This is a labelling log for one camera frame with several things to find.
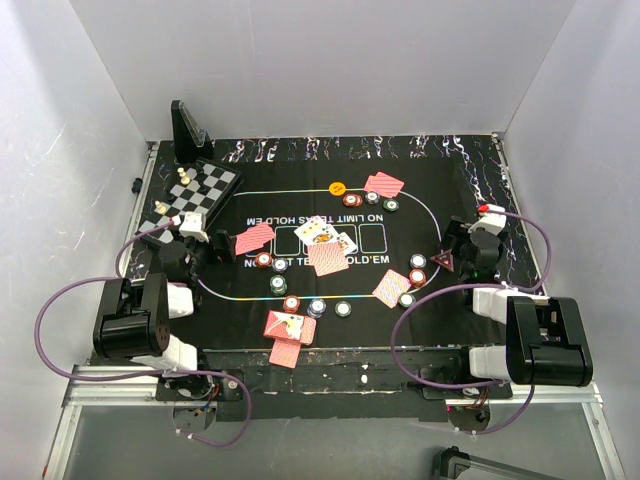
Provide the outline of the black red all-in triangle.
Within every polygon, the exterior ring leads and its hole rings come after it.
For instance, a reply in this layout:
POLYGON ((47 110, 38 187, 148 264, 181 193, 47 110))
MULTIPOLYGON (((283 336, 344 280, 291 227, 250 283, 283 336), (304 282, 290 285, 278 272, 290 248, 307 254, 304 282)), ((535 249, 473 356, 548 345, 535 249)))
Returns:
POLYGON ((449 272, 453 272, 455 270, 454 255, 451 249, 443 250, 440 253, 431 256, 430 260, 449 272))

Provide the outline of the red chips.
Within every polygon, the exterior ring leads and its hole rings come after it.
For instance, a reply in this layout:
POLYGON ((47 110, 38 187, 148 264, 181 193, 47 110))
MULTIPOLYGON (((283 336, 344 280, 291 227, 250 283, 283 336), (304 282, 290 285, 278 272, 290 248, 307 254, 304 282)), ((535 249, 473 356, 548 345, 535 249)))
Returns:
POLYGON ((427 276, 422 269, 412 269, 409 273, 410 284, 415 288, 420 288, 427 283, 427 276))
POLYGON ((266 268, 272 264, 273 258, 268 252, 260 252, 255 257, 255 264, 259 268, 266 268))
POLYGON ((354 208, 362 205, 363 198, 358 194, 346 194, 342 201, 346 207, 354 208))

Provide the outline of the blue chips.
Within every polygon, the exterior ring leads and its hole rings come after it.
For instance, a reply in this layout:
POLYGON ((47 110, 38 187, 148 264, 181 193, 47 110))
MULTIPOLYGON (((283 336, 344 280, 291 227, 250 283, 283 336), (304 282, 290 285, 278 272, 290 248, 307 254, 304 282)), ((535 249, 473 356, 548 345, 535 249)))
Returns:
POLYGON ((422 254, 413 254, 410 257, 410 266, 412 269, 424 269, 427 264, 427 259, 422 254))
POLYGON ((283 273, 288 269, 289 262, 283 258, 276 258, 272 262, 272 268, 277 273, 283 273))
POLYGON ((369 191, 364 196, 365 201, 370 205, 378 204, 380 201, 380 195, 375 191, 369 191))

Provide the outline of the green chips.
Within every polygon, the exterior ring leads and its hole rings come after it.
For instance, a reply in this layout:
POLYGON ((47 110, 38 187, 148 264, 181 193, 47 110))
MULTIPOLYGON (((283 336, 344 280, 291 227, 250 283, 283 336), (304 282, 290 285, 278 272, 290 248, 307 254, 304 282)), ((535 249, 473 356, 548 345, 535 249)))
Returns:
POLYGON ((287 292, 286 279, 282 275, 274 275, 270 278, 269 286, 275 296, 284 296, 287 292))
POLYGON ((405 309, 408 309, 409 307, 414 305, 415 302, 416 302, 416 298, 414 297, 413 294, 409 292, 405 292, 401 294, 398 298, 398 304, 405 309))
POLYGON ((385 199, 383 208, 389 212, 395 212, 399 209, 399 203, 395 199, 385 199))

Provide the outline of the red poker chip stack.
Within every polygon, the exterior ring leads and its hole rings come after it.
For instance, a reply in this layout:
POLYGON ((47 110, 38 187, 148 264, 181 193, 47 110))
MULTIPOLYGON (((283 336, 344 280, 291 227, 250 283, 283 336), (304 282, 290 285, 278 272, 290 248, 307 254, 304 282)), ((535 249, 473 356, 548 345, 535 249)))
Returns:
POLYGON ((295 295, 287 296, 283 301, 283 310, 287 313, 296 313, 300 308, 300 299, 295 295))

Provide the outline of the red playing card box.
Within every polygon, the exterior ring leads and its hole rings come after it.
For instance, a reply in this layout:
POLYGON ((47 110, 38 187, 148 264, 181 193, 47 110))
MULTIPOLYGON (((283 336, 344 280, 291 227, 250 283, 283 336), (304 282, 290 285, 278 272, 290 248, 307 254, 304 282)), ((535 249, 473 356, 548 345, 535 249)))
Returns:
POLYGON ((311 345, 316 324, 312 317, 270 310, 263 335, 275 340, 297 341, 302 345, 311 345))

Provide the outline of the red burn card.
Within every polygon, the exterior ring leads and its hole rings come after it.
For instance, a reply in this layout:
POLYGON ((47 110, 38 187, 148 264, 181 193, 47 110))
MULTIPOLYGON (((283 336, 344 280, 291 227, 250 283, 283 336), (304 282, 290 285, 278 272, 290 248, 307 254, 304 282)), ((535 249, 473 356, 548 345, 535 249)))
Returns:
POLYGON ((308 247, 309 264, 318 277, 349 268, 346 256, 339 243, 321 243, 308 247))

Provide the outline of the blue poker chip stack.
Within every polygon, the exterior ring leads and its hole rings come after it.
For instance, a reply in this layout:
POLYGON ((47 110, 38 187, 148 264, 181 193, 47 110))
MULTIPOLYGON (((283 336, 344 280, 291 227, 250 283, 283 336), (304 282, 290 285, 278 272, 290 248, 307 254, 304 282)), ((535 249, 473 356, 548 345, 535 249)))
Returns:
POLYGON ((320 318, 326 310, 326 302, 324 299, 312 299, 307 308, 307 314, 312 318, 320 318))

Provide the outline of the red cards bottom edge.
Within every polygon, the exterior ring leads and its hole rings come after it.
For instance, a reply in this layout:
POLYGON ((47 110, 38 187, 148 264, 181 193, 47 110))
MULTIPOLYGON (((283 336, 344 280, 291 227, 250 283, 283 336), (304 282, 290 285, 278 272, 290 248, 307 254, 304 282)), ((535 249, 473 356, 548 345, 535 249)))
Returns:
POLYGON ((296 340, 276 339, 273 344, 269 362, 271 364, 294 369, 297 365, 301 343, 296 340))

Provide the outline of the yellow big blind button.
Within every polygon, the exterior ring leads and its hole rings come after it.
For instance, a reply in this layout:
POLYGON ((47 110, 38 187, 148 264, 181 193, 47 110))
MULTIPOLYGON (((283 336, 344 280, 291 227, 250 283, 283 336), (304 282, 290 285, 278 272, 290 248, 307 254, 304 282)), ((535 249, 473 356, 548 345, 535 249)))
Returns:
POLYGON ((342 196, 347 191, 347 188, 344 183, 335 181, 329 185, 328 191, 333 196, 342 196))

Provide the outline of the green poker chip stack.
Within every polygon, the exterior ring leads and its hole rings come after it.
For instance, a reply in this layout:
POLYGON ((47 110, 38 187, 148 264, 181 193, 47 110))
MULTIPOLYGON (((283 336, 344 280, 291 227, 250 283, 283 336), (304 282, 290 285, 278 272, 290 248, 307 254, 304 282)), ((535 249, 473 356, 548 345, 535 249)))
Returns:
POLYGON ((335 305, 335 313, 339 317, 347 317, 351 314, 352 308, 347 301, 339 301, 335 305))

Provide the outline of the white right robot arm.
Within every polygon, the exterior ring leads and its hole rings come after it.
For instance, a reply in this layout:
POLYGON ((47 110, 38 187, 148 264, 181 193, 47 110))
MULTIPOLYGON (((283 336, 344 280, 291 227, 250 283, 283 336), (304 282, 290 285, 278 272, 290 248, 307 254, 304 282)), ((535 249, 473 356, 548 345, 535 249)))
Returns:
POLYGON ((475 397, 489 380, 520 385, 584 387, 593 377, 577 302, 534 287, 503 285, 496 278, 507 239, 506 216, 495 207, 473 223, 453 216, 440 242, 443 267, 459 273, 464 303, 474 314, 505 327, 502 345, 474 346, 452 373, 454 389, 475 397))

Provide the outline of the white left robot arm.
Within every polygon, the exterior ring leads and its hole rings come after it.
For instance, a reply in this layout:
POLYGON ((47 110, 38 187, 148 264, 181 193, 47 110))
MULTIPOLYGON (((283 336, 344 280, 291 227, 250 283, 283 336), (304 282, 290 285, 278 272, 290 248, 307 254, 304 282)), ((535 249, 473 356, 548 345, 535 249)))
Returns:
POLYGON ((239 378, 226 372, 204 369, 197 348, 171 333, 169 286, 163 273, 140 282, 120 276, 105 279, 92 332, 96 356, 149 367, 193 400, 213 396, 221 385, 240 385, 239 378))

